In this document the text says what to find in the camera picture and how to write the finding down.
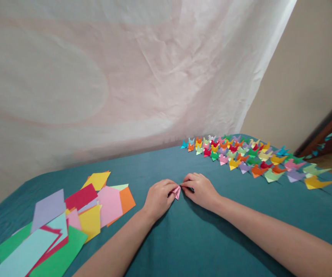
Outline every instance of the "table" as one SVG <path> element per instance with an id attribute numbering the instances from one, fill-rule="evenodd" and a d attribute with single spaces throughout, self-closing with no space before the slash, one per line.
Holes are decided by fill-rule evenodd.
<path id="1" fill-rule="evenodd" d="M 268 184 L 239 169 L 171 147 L 37 176 L 0 204 L 0 243 L 31 222 L 35 203 L 64 188 L 78 191 L 93 172 L 110 170 L 107 185 L 129 183 L 136 207 L 85 244 L 65 276 L 72 276 L 139 209 L 148 189 L 161 179 L 181 183 L 190 172 L 204 174 L 223 196 L 294 225 L 332 244 L 332 185 L 307 190 L 285 175 Z M 331 173 L 321 175 L 332 180 Z M 255 243 L 219 216 L 180 194 L 146 237 L 127 276 L 287 276 L 291 275 Z"/>

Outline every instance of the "beige wall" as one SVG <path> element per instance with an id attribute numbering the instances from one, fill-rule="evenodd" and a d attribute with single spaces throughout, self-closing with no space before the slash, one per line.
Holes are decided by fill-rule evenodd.
<path id="1" fill-rule="evenodd" d="M 298 0 L 242 133 L 295 151 L 332 109 L 332 0 Z"/>

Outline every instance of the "hand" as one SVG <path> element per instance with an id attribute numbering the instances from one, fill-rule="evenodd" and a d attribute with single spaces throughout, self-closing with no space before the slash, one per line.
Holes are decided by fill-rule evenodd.
<path id="1" fill-rule="evenodd" d="M 189 173 L 180 186 L 187 197 L 207 210 L 211 210 L 221 197 L 211 182 L 202 174 Z"/>
<path id="2" fill-rule="evenodd" d="M 169 193 L 178 187 L 178 184 L 169 179 L 155 183 L 148 191 L 146 202 L 142 210 L 156 222 L 170 208 L 175 194 Z"/>

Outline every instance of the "person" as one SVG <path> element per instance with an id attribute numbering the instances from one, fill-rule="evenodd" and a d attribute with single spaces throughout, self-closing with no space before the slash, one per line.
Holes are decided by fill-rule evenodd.
<path id="1" fill-rule="evenodd" d="M 195 204 L 229 221 L 296 276 L 332 276 L 332 245 L 228 198 L 202 174 L 189 173 L 180 185 Z M 154 223 L 175 199 L 178 184 L 162 180 L 148 191 L 138 211 L 74 275 L 123 276 Z"/>

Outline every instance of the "white curtain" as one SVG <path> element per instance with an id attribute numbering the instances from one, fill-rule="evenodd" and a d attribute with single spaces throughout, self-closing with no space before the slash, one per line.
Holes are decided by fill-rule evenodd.
<path id="1" fill-rule="evenodd" d="M 294 5 L 0 0 L 0 202 L 52 170 L 239 132 Z"/>

